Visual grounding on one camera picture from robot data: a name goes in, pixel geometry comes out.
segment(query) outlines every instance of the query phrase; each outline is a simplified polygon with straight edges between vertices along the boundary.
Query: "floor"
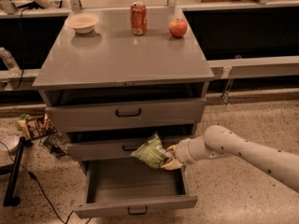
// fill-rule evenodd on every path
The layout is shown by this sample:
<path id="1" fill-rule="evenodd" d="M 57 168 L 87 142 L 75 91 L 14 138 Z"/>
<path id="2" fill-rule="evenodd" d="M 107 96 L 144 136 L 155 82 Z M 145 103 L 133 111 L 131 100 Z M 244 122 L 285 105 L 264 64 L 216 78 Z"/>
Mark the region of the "floor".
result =
<path id="1" fill-rule="evenodd" d="M 299 89 L 281 91 L 234 92 L 230 104 L 210 94 L 197 134 L 212 124 L 227 127 L 240 136 L 266 146 L 299 155 Z M 0 140 L 21 135 L 16 120 L 22 113 L 43 114 L 43 105 L 7 106 L 0 109 Z M 7 152 L 0 151 L 0 165 L 11 163 Z M 66 222 L 74 206 L 82 203 L 85 176 L 70 157 L 55 158 L 35 141 L 24 150 L 21 162 L 33 172 L 57 213 Z M 238 157 L 199 161 L 187 167 L 191 195 L 198 202 L 193 209 L 174 210 L 144 216 L 93 218 L 89 223 L 299 223 L 299 194 L 277 182 Z M 8 175 L 0 176 L 0 202 L 3 201 Z M 63 223 L 53 213 L 37 183 L 21 169 L 15 195 L 21 203 L 0 206 L 1 224 Z M 73 214 L 68 223 L 86 223 Z"/>

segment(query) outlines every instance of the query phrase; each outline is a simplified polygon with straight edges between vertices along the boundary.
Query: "red apple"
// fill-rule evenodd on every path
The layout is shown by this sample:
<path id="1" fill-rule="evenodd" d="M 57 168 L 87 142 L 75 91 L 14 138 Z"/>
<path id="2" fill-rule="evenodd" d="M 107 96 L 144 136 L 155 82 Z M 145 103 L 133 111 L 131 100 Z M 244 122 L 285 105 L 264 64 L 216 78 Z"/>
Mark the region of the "red apple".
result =
<path id="1" fill-rule="evenodd" d="M 188 23 L 184 19 L 173 19 L 169 24 L 169 32 L 175 38 L 183 37 L 187 32 Z"/>

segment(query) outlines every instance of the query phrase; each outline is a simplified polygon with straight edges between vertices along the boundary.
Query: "cabinet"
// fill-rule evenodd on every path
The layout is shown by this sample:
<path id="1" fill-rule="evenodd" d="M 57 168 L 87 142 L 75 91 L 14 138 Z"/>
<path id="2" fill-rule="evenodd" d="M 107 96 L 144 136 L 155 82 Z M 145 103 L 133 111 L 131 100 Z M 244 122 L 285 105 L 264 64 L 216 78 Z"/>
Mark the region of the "cabinet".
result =
<path id="1" fill-rule="evenodd" d="M 181 9 L 148 9 L 148 31 L 131 33 L 130 10 L 85 10 L 94 31 L 63 27 L 34 83 L 46 112 L 68 138 L 87 186 L 84 217 L 140 215 L 194 207 L 184 169 L 151 170 L 130 154 L 158 132 L 164 145 L 193 135 L 213 73 L 192 30 L 171 37 Z"/>

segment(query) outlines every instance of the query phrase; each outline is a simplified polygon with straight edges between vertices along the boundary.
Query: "plastic bottle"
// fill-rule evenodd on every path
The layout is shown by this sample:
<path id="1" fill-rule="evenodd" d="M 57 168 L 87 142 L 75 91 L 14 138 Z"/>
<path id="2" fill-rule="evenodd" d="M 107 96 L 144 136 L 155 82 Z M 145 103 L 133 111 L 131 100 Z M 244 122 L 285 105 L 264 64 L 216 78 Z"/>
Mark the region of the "plastic bottle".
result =
<path id="1" fill-rule="evenodd" d="M 2 59 L 3 63 L 7 66 L 8 72 L 12 76 L 18 77 L 21 75 L 21 70 L 17 62 L 8 50 L 0 48 L 0 58 Z"/>

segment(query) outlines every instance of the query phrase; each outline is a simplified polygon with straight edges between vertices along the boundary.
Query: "red can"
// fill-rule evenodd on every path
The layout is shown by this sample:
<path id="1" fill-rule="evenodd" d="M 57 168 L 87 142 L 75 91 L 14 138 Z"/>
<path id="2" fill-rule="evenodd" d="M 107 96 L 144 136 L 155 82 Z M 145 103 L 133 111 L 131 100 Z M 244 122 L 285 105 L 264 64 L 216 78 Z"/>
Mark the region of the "red can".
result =
<path id="1" fill-rule="evenodd" d="M 131 26 L 134 35 L 143 35 L 147 32 L 147 8 L 141 2 L 131 5 Z"/>

